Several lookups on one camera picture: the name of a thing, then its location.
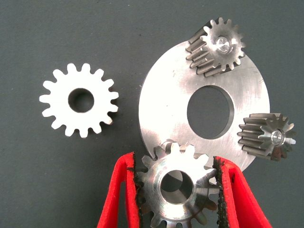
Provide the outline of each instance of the small helical gear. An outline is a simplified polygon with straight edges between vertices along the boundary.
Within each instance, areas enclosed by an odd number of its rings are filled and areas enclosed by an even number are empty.
[[[295,132],[291,131],[294,124],[288,123],[288,117],[274,113],[251,114],[244,122],[240,125],[243,131],[238,133],[242,136],[239,143],[244,145],[244,151],[275,161],[286,158],[286,152],[292,151]]]
[[[71,136],[75,129],[79,130],[82,138],[87,137],[89,128],[92,128],[95,133],[100,133],[100,122],[111,124],[113,121],[108,116],[108,112],[118,110],[116,105],[111,104],[111,100],[118,98],[117,92],[109,91],[114,84],[113,80],[102,81],[104,71],[101,69],[91,74],[90,65],[87,63],[83,64],[81,71],[77,71],[75,65],[70,63],[67,65],[67,72],[65,75],[56,69],[53,71],[53,75],[57,81],[43,83],[50,94],[40,96],[39,100],[49,103],[50,107],[44,110],[42,115],[44,117],[55,116],[52,128],[57,129],[65,125],[66,136]],[[76,112],[69,105],[69,95],[77,89],[88,90],[94,98],[94,104],[87,112]]]
[[[154,148],[155,159],[143,156],[142,162],[148,171],[137,172],[139,182],[143,183],[139,193],[139,197],[144,198],[140,206],[142,214],[154,213],[152,228],[163,220],[167,228],[175,228],[178,223],[183,228],[191,228],[193,218],[205,225],[207,219],[202,210],[217,208],[209,199],[210,194],[219,192],[216,185],[209,183],[210,178],[216,175],[216,169],[206,170],[204,165],[208,156],[203,154],[195,159],[192,145],[180,147],[176,142],[169,142],[163,147]],[[180,188],[173,191],[163,189],[163,182],[168,183],[165,180],[168,176],[179,180]]]
[[[241,64],[240,57],[245,56],[242,38],[238,26],[233,27],[230,19],[224,22],[223,18],[219,18],[218,23],[211,20],[189,40],[186,50],[191,54],[186,59],[193,61],[190,67],[197,67],[198,75],[226,72],[227,65],[233,70],[235,64]]]

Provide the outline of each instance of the brushed metal surface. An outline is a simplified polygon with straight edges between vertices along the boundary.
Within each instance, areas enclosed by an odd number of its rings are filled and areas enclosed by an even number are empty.
[[[264,80],[248,56],[233,71],[204,77],[196,74],[186,60],[189,54],[182,42],[164,53],[150,69],[142,86],[139,101],[139,123],[145,146],[153,148],[167,139],[192,144],[196,153],[207,154],[212,167],[213,156],[233,161],[244,170],[255,158],[238,143],[240,124],[251,113],[269,113],[269,98]],[[227,98],[230,115],[227,126],[214,139],[198,136],[190,127],[187,107],[191,96],[204,86],[214,86]]]

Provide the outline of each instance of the red clamp jaw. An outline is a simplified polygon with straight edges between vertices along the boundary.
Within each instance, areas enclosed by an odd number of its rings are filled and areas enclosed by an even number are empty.
[[[271,225],[246,179],[233,162],[214,158],[214,168],[218,170],[217,182],[220,187],[218,204],[218,225],[221,228],[270,228]],[[125,203],[129,228],[141,226],[141,215],[136,203],[134,182],[134,153],[120,157],[114,167],[109,192],[97,228],[116,228],[120,185],[126,182]]]
[[[256,201],[247,181],[233,162],[214,157],[220,187],[218,204],[219,227],[270,228],[271,225]]]
[[[134,152],[118,159],[111,177],[108,195],[97,228],[116,228],[120,185],[125,182],[125,204],[129,228],[140,227],[139,208],[136,204],[136,188],[134,182]]]

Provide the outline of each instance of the steel gear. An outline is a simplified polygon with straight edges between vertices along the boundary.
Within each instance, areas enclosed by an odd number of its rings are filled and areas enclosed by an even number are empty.
[[[203,154],[194,159],[194,146],[180,147],[176,142],[155,147],[154,154],[155,159],[146,155],[142,158],[148,171],[137,173],[143,183],[140,191],[140,196],[145,199],[140,206],[142,213],[154,213],[151,227],[157,227],[164,220],[167,228],[174,228],[178,223],[183,228],[191,228],[193,218],[205,225],[207,219],[202,210],[216,210],[217,205],[209,195],[219,192],[216,185],[209,183],[216,175],[216,169],[204,169],[208,156]],[[180,181],[178,189],[168,191],[163,188],[163,183],[168,183],[168,176]]]
[[[92,128],[95,133],[101,132],[100,122],[111,124],[113,121],[108,112],[117,112],[118,107],[111,104],[111,100],[118,98],[117,92],[110,92],[109,88],[114,84],[113,80],[102,81],[104,71],[96,70],[90,73],[90,65],[85,63],[81,71],[77,71],[74,64],[67,65],[67,74],[56,69],[53,72],[57,82],[45,81],[43,86],[50,91],[48,95],[40,96],[39,100],[49,103],[50,107],[42,112],[44,117],[55,116],[52,128],[57,129],[62,125],[66,126],[66,136],[71,136],[75,129],[79,130],[80,136],[86,138],[88,129]],[[71,92],[77,89],[89,91],[94,104],[87,112],[74,111],[68,98]]]
[[[242,136],[239,143],[249,154],[279,161],[292,150],[295,132],[291,131],[294,124],[288,123],[288,117],[274,113],[251,114],[244,122],[240,125],[243,131],[238,133]]]
[[[191,52],[187,60],[192,60],[190,67],[197,67],[197,74],[211,76],[228,71],[229,66],[233,70],[241,64],[240,57],[245,53],[241,42],[243,36],[238,33],[238,26],[232,26],[232,21],[223,18],[211,20],[203,28],[195,33],[189,40],[190,45],[186,48]]]

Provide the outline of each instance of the large center hole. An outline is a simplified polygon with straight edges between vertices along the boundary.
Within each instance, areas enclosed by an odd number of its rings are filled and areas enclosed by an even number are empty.
[[[161,193],[169,203],[184,203],[190,197],[192,191],[192,180],[182,171],[170,171],[162,179]]]
[[[94,97],[87,89],[78,88],[68,96],[68,104],[75,112],[85,113],[93,107]]]
[[[198,89],[190,98],[187,109],[189,125],[204,139],[216,139],[227,132],[233,120],[230,96],[217,86]]]

